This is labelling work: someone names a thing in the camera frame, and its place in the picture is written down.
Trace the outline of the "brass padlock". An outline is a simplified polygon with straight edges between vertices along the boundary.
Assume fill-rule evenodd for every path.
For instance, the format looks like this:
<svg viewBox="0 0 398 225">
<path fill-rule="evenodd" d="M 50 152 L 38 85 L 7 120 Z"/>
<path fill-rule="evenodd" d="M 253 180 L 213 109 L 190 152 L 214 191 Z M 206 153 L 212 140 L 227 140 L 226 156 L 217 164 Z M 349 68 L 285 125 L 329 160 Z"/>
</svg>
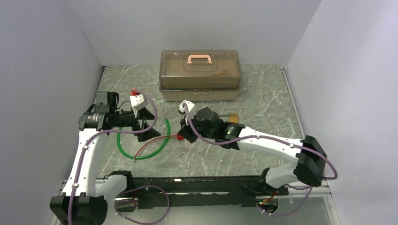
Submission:
<svg viewBox="0 0 398 225">
<path fill-rule="evenodd" d="M 236 113 L 221 114 L 219 116 L 223 118 L 228 118 L 229 122 L 231 123 L 239 123 L 239 116 Z"/>
</svg>

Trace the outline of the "silver key set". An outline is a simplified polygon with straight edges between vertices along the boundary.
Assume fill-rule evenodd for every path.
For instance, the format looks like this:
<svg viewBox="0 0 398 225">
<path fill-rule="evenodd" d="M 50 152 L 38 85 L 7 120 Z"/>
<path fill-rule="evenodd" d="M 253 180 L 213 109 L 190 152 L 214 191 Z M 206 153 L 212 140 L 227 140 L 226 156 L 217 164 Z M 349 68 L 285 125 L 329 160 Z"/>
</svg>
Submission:
<svg viewBox="0 0 398 225">
<path fill-rule="evenodd" d="M 185 150 L 180 154 L 180 157 L 183 156 L 183 155 L 187 155 L 188 151 L 189 151 L 188 149 L 185 149 Z"/>
</svg>

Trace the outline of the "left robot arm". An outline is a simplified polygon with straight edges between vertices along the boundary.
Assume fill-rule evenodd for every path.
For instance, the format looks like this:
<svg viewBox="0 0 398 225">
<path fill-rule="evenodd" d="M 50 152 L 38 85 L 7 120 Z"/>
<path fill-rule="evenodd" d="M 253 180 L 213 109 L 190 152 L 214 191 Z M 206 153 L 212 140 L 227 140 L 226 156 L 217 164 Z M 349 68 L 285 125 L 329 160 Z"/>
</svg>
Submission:
<svg viewBox="0 0 398 225">
<path fill-rule="evenodd" d="M 112 172 L 108 180 L 96 187 L 99 158 L 110 133 L 120 133 L 120 128 L 135 127 L 139 113 L 148 112 L 150 103 L 157 120 L 157 108 L 151 97 L 142 91 L 131 97 L 131 110 L 118 111 L 119 94 L 97 92 L 95 101 L 79 118 L 78 150 L 67 183 L 58 196 L 53 196 L 50 209 L 63 225 L 101 225 L 108 208 L 118 195 L 128 197 L 134 193 L 135 184 L 129 171 Z"/>
</svg>

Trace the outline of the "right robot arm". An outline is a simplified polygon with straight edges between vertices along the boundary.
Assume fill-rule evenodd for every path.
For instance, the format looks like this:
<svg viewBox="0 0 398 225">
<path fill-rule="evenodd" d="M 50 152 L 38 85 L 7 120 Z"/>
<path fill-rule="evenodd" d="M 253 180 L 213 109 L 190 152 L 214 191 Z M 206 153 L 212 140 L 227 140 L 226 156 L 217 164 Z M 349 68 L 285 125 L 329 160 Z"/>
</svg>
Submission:
<svg viewBox="0 0 398 225">
<path fill-rule="evenodd" d="M 187 103 L 179 106 L 179 112 L 184 118 L 178 135 L 190 143 L 201 139 L 225 149 L 254 151 L 284 160 L 284 165 L 263 171 L 258 184 L 265 195 L 292 182 L 318 187 L 325 180 L 327 154 L 313 136 L 294 139 L 265 134 L 243 124 L 223 121 L 208 107 L 195 112 Z"/>
</svg>

